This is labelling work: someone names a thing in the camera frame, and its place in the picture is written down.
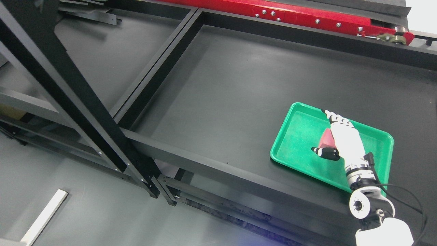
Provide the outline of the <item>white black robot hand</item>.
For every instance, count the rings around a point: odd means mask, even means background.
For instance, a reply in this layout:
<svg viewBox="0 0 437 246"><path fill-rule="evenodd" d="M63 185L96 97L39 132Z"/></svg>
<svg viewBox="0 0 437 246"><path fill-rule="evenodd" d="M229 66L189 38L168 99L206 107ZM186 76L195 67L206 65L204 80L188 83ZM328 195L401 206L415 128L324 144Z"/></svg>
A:
<svg viewBox="0 0 437 246"><path fill-rule="evenodd" d="M329 110L321 110L330 123L330 131L334 141L334 147L312 147L311 151L317 156L337 161L340 158L344 160L345 171L351 171L355 168L368 167L365 160L365 148L359 134L353 123L339 114Z"/></svg>

